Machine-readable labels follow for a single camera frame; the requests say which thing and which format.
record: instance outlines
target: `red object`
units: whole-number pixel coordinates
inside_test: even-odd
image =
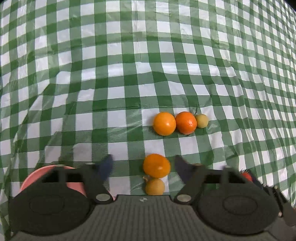
[[[28,186],[30,186],[33,182],[35,182],[37,179],[42,177],[44,174],[48,173],[51,169],[53,169],[55,165],[45,166],[42,168],[39,168],[32,172],[23,182],[20,191],[24,190]],[[73,167],[64,166],[65,169],[73,169]],[[74,189],[80,193],[82,193],[84,196],[86,196],[84,191],[83,183],[67,183],[67,187]]]
[[[252,176],[248,172],[243,172],[242,175],[248,179],[250,182],[253,181]]]

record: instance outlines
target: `green gingham tablecloth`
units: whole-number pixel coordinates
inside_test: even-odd
[[[112,195],[143,194],[159,153],[251,168],[295,205],[295,12],[283,0],[6,0],[1,4],[0,233],[35,169],[113,154]],[[206,114],[185,136],[160,111]]]

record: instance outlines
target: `orange tomato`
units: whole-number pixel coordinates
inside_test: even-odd
[[[176,116],[177,129],[184,135],[193,133],[197,122],[193,114],[183,111]]]
[[[170,113],[160,112],[154,118],[153,128],[157,134],[168,136],[176,129],[176,120]]]
[[[253,181],[252,176],[248,172],[243,172],[242,175],[249,181]]]
[[[170,173],[170,162],[159,154],[146,156],[143,162],[144,172],[154,178],[163,178]]]

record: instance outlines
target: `textured gray surface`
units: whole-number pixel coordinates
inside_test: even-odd
[[[275,241],[268,233],[232,237],[206,226],[190,206],[175,204],[169,196],[119,196],[108,205],[97,205],[89,219],[76,229],[50,237],[19,232],[11,241],[178,240]]]

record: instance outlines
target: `round bolt head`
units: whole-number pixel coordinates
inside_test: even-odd
[[[98,201],[105,202],[105,201],[108,201],[110,199],[110,196],[108,194],[101,193],[101,194],[96,195],[96,199]]]
[[[189,202],[191,200],[191,197],[187,194],[181,194],[177,196],[177,200],[180,202]]]

